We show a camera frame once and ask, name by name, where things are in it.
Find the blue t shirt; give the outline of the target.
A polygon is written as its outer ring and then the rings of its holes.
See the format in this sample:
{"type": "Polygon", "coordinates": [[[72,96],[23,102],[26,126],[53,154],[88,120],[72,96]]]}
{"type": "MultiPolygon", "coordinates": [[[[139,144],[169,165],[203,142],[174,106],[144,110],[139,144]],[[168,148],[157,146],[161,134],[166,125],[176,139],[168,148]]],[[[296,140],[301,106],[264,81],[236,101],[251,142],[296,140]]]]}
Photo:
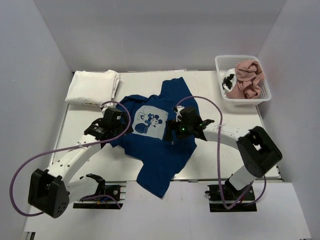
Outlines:
{"type": "Polygon", "coordinates": [[[142,161],[136,181],[159,198],[165,195],[171,179],[185,167],[197,147],[193,136],[164,140],[166,122],[176,118],[173,108],[180,100],[184,100],[186,107],[199,108],[191,95],[180,77],[163,81],[159,95],[129,95],[116,106],[129,111],[133,132],[112,141],[111,146],[120,146],[126,155],[142,161]]]}

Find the white black printed t shirt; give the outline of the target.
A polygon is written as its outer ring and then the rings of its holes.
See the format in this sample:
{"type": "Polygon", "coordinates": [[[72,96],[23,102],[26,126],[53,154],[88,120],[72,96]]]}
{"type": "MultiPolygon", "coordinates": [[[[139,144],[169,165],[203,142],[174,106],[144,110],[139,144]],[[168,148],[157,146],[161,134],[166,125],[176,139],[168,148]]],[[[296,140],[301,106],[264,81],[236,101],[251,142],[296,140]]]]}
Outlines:
{"type": "Polygon", "coordinates": [[[222,89],[224,94],[229,94],[237,84],[237,75],[235,68],[229,69],[222,78],[222,89]]]}

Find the pink t shirt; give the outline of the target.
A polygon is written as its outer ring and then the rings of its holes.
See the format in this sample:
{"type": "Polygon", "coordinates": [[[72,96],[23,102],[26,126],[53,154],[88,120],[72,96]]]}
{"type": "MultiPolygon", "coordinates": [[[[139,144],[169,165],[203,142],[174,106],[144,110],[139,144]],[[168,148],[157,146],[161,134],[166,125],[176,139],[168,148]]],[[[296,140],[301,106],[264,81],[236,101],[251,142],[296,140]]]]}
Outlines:
{"type": "Polygon", "coordinates": [[[258,99],[261,94],[259,83],[265,75],[258,61],[245,60],[235,67],[236,84],[232,91],[227,93],[229,99],[258,99]]]}

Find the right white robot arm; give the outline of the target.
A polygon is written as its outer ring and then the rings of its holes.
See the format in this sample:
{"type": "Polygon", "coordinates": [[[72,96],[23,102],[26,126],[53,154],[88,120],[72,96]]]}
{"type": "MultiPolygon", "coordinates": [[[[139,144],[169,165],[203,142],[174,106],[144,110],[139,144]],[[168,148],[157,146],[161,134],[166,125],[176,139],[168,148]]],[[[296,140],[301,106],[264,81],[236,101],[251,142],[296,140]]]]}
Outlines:
{"type": "Polygon", "coordinates": [[[272,169],[283,155],[271,137],[260,126],[241,130],[203,120],[194,107],[178,106],[176,117],[166,121],[164,140],[172,142],[195,137],[206,142],[220,142],[239,151],[243,166],[222,186],[226,195],[236,200],[243,195],[248,184],[260,179],[272,169]]]}

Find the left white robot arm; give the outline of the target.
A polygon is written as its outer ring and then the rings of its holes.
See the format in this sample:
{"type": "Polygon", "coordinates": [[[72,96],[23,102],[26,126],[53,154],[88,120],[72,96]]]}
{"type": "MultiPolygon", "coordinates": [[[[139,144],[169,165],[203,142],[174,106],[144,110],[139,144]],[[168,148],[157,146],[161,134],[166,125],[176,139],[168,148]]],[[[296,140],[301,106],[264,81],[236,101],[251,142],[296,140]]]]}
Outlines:
{"type": "Polygon", "coordinates": [[[131,116],[124,106],[107,107],[103,117],[84,131],[77,145],[65,148],[66,154],[51,166],[32,173],[28,203],[56,219],[70,203],[106,197],[106,181],[101,176],[87,173],[76,180],[73,177],[107,143],[127,134],[130,127],[131,116]]]}

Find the folded white t shirt stack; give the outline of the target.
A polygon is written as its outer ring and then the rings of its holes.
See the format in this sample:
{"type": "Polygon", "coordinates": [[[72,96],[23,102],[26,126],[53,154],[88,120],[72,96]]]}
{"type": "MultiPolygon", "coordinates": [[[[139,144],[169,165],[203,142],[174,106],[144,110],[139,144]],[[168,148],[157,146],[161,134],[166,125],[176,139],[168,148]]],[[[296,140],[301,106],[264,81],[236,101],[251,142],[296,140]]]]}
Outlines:
{"type": "Polygon", "coordinates": [[[121,74],[106,72],[76,71],[69,85],[65,102],[68,104],[100,107],[104,102],[114,100],[121,74]]]}

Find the white plastic basket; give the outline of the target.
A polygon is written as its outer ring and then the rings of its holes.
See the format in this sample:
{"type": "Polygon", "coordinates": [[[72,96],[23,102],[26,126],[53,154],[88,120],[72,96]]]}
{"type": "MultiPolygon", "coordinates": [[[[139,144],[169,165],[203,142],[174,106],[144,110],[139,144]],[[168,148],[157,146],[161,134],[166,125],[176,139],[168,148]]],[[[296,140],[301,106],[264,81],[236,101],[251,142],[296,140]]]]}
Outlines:
{"type": "Polygon", "coordinates": [[[261,93],[258,99],[231,99],[227,98],[223,89],[223,76],[229,69],[233,69],[236,65],[245,60],[254,60],[259,63],[259,60],[255,56],[251,55],[218,55],[215,57],[215,67],[218,77],[219,88],[223,103],[226,106],[257,106],[262,102],[270,101],[272,98],[270,88],[267,80],[261,81],[258,86],[261,88],[261,93]]]}

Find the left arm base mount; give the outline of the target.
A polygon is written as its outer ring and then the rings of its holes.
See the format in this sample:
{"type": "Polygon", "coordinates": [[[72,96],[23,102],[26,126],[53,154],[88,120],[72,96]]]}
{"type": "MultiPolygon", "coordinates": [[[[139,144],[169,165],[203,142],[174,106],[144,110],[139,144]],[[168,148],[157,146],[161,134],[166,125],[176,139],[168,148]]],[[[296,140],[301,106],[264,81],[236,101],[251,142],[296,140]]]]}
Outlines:
{"type": "Polygon", "coordinates": [[[75,201],[72,207],[82,210],[120,210],[126,198],[126,188],[125,181],[107,182],[99,194],[75,201]]]}

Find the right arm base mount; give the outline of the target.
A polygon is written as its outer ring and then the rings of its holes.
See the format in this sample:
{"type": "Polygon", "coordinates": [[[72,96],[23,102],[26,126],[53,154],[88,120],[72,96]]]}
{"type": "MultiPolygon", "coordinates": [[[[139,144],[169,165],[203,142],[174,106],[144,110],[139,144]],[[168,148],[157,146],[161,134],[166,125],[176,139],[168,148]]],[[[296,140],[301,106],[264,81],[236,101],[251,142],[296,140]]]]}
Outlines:
{"type": "MultiPolygon", "coordinates": [[[[237,200],[243,191],[232,192],[229,188],[222,185],[223,195],[226,204],[229,206],[237,200]]],[[[250,204],[256,199],[254,189],[251,186],[246,194],[237,201],[236,205],[232,209],[226,209],[223,205],[220,189],[218,184],[210,184],[207,186],[207,190],[204,192],[205,196],[208,197],[209,211],[211,213],[241,213],[241,212],[256,212],[256,203],[250,204]]]]}

